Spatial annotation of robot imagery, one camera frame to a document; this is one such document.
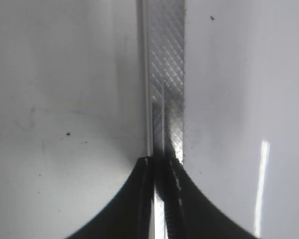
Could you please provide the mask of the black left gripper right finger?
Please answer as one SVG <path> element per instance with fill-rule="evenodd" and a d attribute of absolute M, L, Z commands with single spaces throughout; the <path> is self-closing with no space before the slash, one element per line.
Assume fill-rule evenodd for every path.
<path fill-rule="evenodd" d="M 198 189 L 174 154 L 155 151 L 155 186 L 170 239 L 252 239 Z"/>

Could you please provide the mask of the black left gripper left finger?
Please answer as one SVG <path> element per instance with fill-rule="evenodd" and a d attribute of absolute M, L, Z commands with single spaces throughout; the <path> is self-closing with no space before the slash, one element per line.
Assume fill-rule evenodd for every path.
<path fill-rule="evenodd" d="M 70 239 L 147 239 L 153 201 L 153 159 L 138 158 L 115 197 Z"/>

